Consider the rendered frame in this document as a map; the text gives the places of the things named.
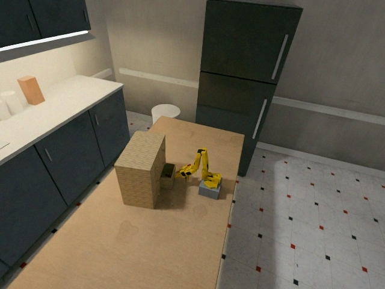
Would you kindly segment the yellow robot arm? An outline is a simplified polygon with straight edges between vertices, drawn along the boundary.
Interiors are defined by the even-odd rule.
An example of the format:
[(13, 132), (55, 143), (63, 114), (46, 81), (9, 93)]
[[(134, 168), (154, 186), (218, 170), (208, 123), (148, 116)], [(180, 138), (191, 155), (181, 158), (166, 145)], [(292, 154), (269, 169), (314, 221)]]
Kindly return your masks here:
[[(192, 166), (189, 166), (186, 169), (185, 174), (187, 176), (192, 175), (194, 172), (196, 172), (199, 169), (201, 156), (202, 156), (202, 164), (203, 164), (202, 179), (208, 180), (208, 181), (204, 181), (204, 185), (206, 185), (208, 188), (217, 188), (217, 186), (218, 186), (217, 183), (219, 183), (219, 181), (220, 181), (221, 174), (208, 172), (209, 160), (208, 160), (207, 148), (203, 148), (203, 149), (199, 148), (198, 149), (196, 160), (195, 160), (194, 164)], [(206, 162), (207, 162), (207, 164), (206, 164)]]

